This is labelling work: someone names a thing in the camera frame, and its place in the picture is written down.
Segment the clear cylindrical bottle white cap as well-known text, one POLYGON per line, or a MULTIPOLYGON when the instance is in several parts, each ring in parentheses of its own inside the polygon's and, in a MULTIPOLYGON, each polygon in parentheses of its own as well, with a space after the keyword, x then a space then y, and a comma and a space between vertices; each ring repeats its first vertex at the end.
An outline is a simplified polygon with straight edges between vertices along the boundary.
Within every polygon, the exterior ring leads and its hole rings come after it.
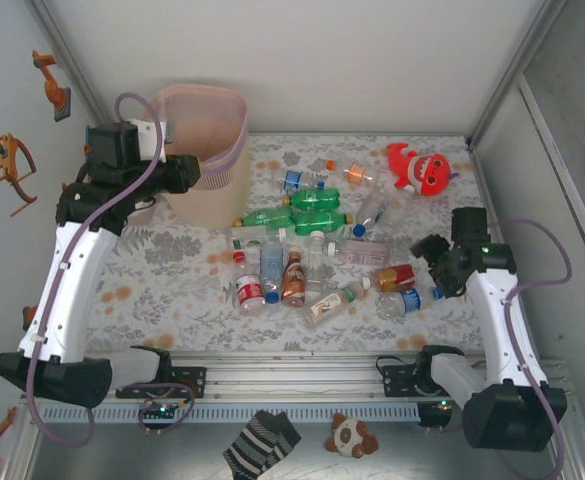
POLYGON ((226 231, 226 239, 229 247, 243 249, 258 247, 268 241, 284 243, 287 240, 287 231, 285 228, 264 225, 232 227, 226 231))

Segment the clear bottle red label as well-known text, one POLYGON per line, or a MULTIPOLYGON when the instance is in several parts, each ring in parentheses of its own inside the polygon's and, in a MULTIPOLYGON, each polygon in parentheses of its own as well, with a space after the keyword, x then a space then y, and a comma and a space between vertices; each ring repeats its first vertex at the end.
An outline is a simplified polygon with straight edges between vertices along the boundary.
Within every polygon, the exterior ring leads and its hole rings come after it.
POLYGON ((232 283, 239 310, 248 316, 257 316, 265 308, 266 300, 256 267, 243 251, 233 253, 232 283))

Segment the brown coffee drink bottle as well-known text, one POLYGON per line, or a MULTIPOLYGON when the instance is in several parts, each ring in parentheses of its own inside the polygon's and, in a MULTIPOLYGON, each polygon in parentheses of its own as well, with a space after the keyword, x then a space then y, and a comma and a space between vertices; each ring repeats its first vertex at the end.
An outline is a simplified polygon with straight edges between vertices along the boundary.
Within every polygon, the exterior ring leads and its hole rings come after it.
POLYGON ((288 262, 283 273, 281 301, 285 306, 300 308, 305 303, 305 273, 302 266, 302 250, 291 246, 288 262))

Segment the light blue square bottle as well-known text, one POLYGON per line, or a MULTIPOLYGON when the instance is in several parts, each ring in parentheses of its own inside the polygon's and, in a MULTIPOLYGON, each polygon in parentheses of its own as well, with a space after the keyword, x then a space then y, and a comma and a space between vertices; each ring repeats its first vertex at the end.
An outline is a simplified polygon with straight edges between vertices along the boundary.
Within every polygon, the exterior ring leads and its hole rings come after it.
POLYGON ((260 250, 260 279, 268 304, 280 301, 283 275, 283 251, 278 241, 268 241, 260 250))

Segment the bottle red gold label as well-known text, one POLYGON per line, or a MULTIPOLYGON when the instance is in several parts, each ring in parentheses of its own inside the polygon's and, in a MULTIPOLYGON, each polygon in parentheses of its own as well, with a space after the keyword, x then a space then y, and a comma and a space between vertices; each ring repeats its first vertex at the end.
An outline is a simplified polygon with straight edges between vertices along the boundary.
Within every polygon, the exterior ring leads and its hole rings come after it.
POLYGON ((410 264, 386 266, 362 277, 365 289, 379 293, 400 292, 415 286, 416 275, 410 264))

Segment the clear bottle wide white cap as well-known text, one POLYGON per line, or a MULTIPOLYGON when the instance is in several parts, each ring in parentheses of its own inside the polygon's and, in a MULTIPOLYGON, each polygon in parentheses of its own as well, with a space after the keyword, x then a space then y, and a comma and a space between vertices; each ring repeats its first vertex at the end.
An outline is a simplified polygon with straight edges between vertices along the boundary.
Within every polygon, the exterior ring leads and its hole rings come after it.
POLYGON ((313 231, 310 234, 306 280, 311 289, 319 289, 324 279, 323 250, 325 240, 325 234, 322 231, 313 231))

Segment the clear bottle blue label blue cap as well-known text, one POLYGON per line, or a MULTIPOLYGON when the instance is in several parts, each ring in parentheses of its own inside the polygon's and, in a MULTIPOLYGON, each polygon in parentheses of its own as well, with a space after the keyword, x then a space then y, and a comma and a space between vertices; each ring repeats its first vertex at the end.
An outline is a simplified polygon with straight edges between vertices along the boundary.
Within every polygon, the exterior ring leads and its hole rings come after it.
POLYGON ((376 313, 381 319, 395 320, 428 309, 444 298, 443 290, 434 286, 413 287, 400 292, 381 294, 376 313))

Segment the bottle pale pink label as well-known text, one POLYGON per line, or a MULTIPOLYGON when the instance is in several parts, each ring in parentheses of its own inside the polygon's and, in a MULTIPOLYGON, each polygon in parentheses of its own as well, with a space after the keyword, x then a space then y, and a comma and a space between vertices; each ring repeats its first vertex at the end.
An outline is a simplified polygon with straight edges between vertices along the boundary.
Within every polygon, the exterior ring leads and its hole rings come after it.
POLYGON ((339 263, 359 266, 382 267, 389 260, 389 247, 383 243, 361 240, 328 242, 326 254, 339 263))

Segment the green soda bottle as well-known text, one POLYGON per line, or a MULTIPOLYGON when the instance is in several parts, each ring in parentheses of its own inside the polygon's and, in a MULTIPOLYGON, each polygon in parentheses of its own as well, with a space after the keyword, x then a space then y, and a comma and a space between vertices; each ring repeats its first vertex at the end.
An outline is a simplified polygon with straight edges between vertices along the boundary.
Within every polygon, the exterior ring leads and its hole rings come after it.
POLYGON ((313 232, 333 233, 341 227, 353 223, 353 216, 349 213, 337 211, 309 211, 297 212, 292 215, 295 233, 299 236, 309 236, 313 232))
POLYGON ((289 228, 295 226, 292 208, 281 206, 264 208, 247 213, 234 221, 234 227, 266 226, 268 228, 289 228))
POLYGON ((336 188, 302 189, 284 196, 283 205, 299 211, 332 211, 340 206, 340 192, 336 188))

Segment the red shark plush toy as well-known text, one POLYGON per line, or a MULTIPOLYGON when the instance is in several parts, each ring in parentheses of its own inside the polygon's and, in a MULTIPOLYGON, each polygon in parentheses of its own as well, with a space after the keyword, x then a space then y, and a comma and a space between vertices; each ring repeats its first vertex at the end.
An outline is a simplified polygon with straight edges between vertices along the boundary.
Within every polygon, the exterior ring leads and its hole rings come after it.
POLYGON ((440 153, 421 154, 407 143, 392 143, 387 146, 388 166, 396 176, 394 187, 412 190, 423 197, 443 193, 456 176, 448 159, 440 153))

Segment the beige ribbed bin pink liner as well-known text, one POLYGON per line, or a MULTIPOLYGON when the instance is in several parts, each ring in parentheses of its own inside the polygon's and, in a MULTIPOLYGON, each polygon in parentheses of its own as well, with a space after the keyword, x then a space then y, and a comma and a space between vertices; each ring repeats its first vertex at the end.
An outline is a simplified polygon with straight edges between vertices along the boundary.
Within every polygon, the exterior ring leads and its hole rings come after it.
POLYGON ((188 192, 164 198, 182 222, 206 228, 234 224, 251 190, 248 104, 237 92, 175 84, 151 100, 166 123, 166 152, 198 158, 201 177, 188 192))

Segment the bottle beige label green cap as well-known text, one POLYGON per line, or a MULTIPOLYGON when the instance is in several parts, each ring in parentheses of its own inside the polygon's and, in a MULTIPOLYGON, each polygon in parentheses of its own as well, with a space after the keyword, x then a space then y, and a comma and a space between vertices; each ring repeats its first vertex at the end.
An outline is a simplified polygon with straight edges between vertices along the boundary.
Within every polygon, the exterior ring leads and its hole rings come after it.
POLYGON ((305 325, 314 329, 326 321, 346 312, 350 305, 360 300, 366 289, 360 283, 350 283, 341 288, 323 292, 305 307, 305 325))

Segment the brown white panda plush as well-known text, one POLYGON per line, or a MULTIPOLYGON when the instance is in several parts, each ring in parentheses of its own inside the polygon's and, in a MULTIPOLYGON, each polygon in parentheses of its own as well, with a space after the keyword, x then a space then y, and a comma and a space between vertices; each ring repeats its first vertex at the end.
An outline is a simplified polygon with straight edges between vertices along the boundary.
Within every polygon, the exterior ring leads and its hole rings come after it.
POLYGON ((360 459, 379 450, 375 435, 368 431, 367 424, 361 420, 335 413, 332 417, 331 435, 324 442, 328 452, 342 457, 360 459))

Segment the floral patterned tablecloth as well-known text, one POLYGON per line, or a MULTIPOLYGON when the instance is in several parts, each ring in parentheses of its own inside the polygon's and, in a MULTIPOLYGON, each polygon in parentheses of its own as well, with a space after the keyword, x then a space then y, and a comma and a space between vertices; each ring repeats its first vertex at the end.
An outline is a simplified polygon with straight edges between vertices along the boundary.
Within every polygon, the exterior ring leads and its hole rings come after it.
MULTIPOLYGON (((388 265, 410 263, 418 285, 432 285, 427 267, 409 247, 429 233, 449 239, 451 210, 484 206, 474 162, 462 136, 253 135, 250 138, 251 195, 246 212, 281 204, 283 191, 271 184, 275 168, 328 180, 341 193, 343 213, 356 214, 369 190, 349 185, 325 170, 327 160, 354 160, 379 168, 380 184, 394 176, 387 145, 408 143, 420 154, 441 153, 459 176, 441 196, 401 208, 398 230, 375 228, 366 241, 389 247, 388 265)), ((257 316, 239 312, 231 285, 232 253, 224 230, 182 222, 167 200, 155 205, 147 225, 128 226, 104 267, 88 324, 89 351, 146 345, 173 351, 332 352, 420 350, 426 344, 483 350, 481 321, 469 299, 437 301, 400 318, 381 318, 376 291, 366 294, 316 329, 302 309, 267 306, 257 316)))

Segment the clear bottle orange label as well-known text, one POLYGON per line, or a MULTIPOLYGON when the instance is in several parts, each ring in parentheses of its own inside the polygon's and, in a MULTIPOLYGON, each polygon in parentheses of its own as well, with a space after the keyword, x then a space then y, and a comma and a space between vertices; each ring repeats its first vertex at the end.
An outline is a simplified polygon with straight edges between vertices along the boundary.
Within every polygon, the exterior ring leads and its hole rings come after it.
POLYGON ((326 162, 326 169, 350 184, 366 188, 375 187, 379 179, 376 168, 357 161, 331 159, 326 162))

